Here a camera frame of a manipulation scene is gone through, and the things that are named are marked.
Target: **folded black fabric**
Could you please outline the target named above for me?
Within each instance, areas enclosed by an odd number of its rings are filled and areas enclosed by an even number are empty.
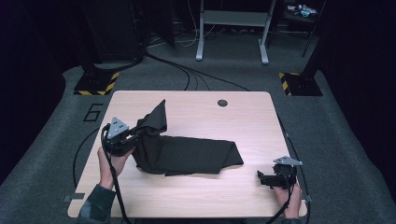
[[[140,119],[135,129],[139,140],[134,160],[150,174],[218,174],[224,167],[244,163],[235,142],[161,136],[167,130],[165,100]]]

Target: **table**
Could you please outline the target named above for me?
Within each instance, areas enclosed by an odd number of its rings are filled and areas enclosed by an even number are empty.
[[[200,22],[199,22],[199,42],[195,59],[201,61],[204,55],[204,25],[221,24],[221,25],[245,25],[264,27],[262,39],[259,39],[260,55],[262,63],[268,64],[268,55],[265,49],[265,39],[268,35],[268,29],[274,12],[276,0],[271,0],[271,6],[268,12],[239,12],[239,11],[220,11],[205,10],[204,1],[201,0]]]
[[[117,117],[133,128],[165,99],[168,130],[163,135],[235,141],[244,165],[218,175],[150,175],[130,158],[119,177],[128,217],[271,217],[278,211],[273,191],[260,184],[257,170],[274,173],[273,159],[289,155],[276,112],[267,92],[258,91],[116,91],[101,128]],[[227,105],[218,105],[219,100]],[[77,217],[80,207],[99,181],[97,148],[100,134],[68,209]],[[301,216],[306,213],[303,203]],[[112,216],[121,217],[118,200]]]

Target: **gray carpet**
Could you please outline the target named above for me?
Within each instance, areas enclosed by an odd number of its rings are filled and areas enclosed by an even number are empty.
[[[205,42],[204,59],[195,61],[197,42],[148,48],[148,52],[211,76],[226,79],[251,91],[268,91],[275,108],[304,162],[306,181],[314,199],[311,223],[396,223],[396,206],[379,171],[347,122],[323,74],[315,76],[322,97],[286,96],[279,72],[301,72],[305,39],[275,35],[268,49],[269,65],[262,65],[256,35],[217,36]],[[120,64],[103,64],[110,68]],[[80,67],[64,72],[66,90],[52,117],[24,157],[0,187],[0,223],[73,223],[67,215],[65,195],[74,192],[72,165],[78,146],[98,128],[114,91],[183,91],[187,76],[168,64],[148,57],[120,72],[107,96],[80,96],[73,88],[82,74]],[[243,91],[229,83],[202,76],[211,91]],[[188,91],[208,91],[200,78],[191,77]],[[92,104],[100,111],[97,121],[84,122]],[[82,145],[77,159],[77,178],[96,133]],[[249,224],[263,219],[248,219]]]

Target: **sleeve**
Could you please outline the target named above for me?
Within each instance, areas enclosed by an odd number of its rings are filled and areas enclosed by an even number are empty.
[[[78,224],[110,223],[111,206],[116,192],[96,185],[79,210]]]
[[[281,224],[301,224],[301,221],[297,218],[286,218],[282,220]]]

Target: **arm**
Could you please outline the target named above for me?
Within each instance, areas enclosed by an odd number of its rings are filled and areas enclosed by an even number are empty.
[[[277,202],[280,206],[283,206],[285,201],[289,198],[289,191],[279,187],[274,187]],[[285,219],[282,224],[301,224],[299,220],[299,211],[301,207],[301,199],[303,198],[303,191],[298,184],[292,186],[292,194],[290,196],[290,203],[288,208],[284,212]]]
[[[116,169],[117,175],[122,172],[125,162],[132,152],[134,152],[134,149],[121,157],[111,157],[111,163]],[[98,158],[100,181],[79,211],[77,223],[80,224],[110,223],[111,206],[113,205],[116,192],[112,190],[114,187],[113,176],[111,175],[105,152],[101,147],[98,149]]]

